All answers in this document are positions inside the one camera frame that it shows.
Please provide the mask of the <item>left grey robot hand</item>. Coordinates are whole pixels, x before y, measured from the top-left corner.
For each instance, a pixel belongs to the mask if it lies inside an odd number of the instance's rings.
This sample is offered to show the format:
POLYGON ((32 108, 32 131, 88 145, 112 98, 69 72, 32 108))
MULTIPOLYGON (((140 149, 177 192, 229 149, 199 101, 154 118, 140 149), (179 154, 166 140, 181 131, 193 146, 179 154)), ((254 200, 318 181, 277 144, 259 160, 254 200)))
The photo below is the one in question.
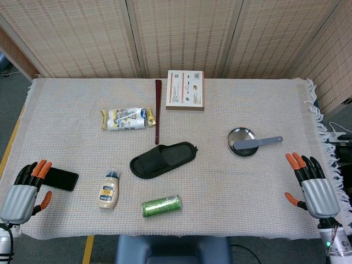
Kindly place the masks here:
POLYGON ((3 223, 9 226, 24 224, 48 206, 52 198, 51 191, 45 194, 40 204, 35 203, 51 167, 52 163, 43 159, 28 164, 20 170, 5 196, 1 209, 3 223))

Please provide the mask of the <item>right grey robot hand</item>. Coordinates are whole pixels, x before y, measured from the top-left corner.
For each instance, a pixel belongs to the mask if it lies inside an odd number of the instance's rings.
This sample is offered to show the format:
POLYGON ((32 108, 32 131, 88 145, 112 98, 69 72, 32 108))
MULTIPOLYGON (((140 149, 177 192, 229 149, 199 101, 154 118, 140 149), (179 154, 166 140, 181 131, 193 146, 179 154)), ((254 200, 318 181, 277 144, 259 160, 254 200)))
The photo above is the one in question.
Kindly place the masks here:
POLYGON ((309 212, 315 219, 333 218, 340 212, 338 200, 330 181, 314 157, 294 152, 285 155, 301 187, 304 200, 297 200, 285 192, 286 199, 294 206, 309 212))

